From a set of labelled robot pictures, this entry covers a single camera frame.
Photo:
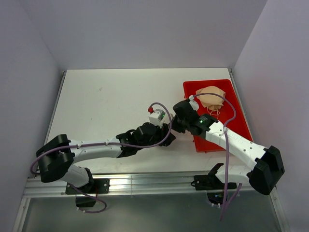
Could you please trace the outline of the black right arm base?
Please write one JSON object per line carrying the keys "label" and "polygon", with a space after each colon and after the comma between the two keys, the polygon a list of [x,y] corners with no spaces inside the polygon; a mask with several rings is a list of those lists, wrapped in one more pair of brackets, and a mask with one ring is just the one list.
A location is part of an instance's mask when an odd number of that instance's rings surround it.
{"label": "black right arm base", "polygon": [[207,198],[211,204],[222,205],[225,185],[215,175],[195,175],[190,185],[194,187],[196,191],[215,190],[215,192],[207,193]]}

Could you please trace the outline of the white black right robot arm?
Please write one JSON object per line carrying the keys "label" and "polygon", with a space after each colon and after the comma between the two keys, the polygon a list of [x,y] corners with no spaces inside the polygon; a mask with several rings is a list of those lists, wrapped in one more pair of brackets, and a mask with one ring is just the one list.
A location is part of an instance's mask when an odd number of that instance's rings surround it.
{"label": "white black right robot arm", "polygon": [[222,189],[228,184],[235,189],[237,184],[250,184],[257,192],[269,195],[285,169],[278,148],[266,148],[255,144],[224,127],[223,123],[208,114],[198,115],[198,104],[184,100],[173,106],[176,114],[172,128],[184,133],[190,132],[205,141],[214,143],[244,162],[243,166],[231,166],[225,173],[225,165],[217,163],[202,183],[206,189]]}

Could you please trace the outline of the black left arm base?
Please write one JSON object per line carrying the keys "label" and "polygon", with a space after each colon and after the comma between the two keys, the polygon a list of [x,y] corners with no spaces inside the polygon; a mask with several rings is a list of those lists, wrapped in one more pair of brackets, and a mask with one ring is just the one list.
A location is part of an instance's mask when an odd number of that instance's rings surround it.
{"label": "black left arm base", "polygon": [[96,200],[85,196],[85,194],[94,194],[94,198],[99,194],[109,193],[110,179],[108,178],[95,178],[93,183],[86,185],[86,187],[73,187],[71,184],[67,184],[65,194],[75,195],[75,205],[81,209],[88,209],[95,206]]}

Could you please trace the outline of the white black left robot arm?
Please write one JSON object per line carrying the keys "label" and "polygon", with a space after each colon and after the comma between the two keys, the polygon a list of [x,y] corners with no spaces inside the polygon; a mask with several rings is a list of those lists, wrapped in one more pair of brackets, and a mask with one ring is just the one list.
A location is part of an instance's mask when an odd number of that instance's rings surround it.
{"label": "white black left robot arm", "polygon": [[92,174],[88,168],[77,166],[78,162],[126,158],[145,148],[169,146],[175,139],[168,124],[156,126],[149,122],[104,142],[74,141],[66,134],[60,134],[37,150],[38,174],[43,183],[62,180],[89,193],[94,187]]}

